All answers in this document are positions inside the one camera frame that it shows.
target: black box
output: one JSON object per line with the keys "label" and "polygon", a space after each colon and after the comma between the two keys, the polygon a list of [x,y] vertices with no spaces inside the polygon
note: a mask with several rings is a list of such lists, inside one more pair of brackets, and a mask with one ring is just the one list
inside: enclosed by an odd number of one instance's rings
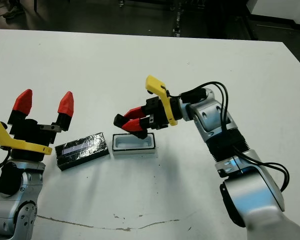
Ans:
{"label": "black box", "polygon": [[62,171],[109,154],[102,132],[56,146],[54,149],[57,165]]}

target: white table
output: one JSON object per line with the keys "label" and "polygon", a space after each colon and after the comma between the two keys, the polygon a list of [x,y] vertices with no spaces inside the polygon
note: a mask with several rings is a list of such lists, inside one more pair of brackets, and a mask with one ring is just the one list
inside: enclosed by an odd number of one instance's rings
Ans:
{"label": "white table", "polygon": [[[70,90],[70,129],[54,145],[104,132],[111,149],[112,134],[123,132],[114,116],[152,97],[149,74],[172,95],[224,83],[229,112],[250,147],[289,169],[285,214],[300,225],[300,63],[283,43],[0,30],[0,121],[30,88],[29,117],[50,124]],[[32,239],[246,239],[228,217],[223,180],[194,123],[180,120],[154,133],[155,155],[110,154],[64,172],[55,153],[46,156],[38,214],[48,219],[36,219]],[[5,154],[0,150],[0,162]],[[271,173],[281,185],[281,173]]]}

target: dark floor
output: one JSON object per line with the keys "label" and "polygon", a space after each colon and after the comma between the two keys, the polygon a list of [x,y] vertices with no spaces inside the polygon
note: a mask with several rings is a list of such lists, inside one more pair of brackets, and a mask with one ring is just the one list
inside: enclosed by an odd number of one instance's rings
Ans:
{"label": "dark floor", "polygon": [[[173,36],[177,9],[169,6],[118,0],[21,0],[26,14],[6,21],[0,16],[0,29],[24,29],[83,33]],[[0,15],[7,11],[6,0],[0,0]],[[208,38],[206,16],[202,11],[184,11],[181,37]],[[300,30],[287,24],[250,20],[252,30],[261,41],[278,41],[290,49],[300,61]],[[250,40],[243,19],[229,16],[225,26],[228,39]]]}

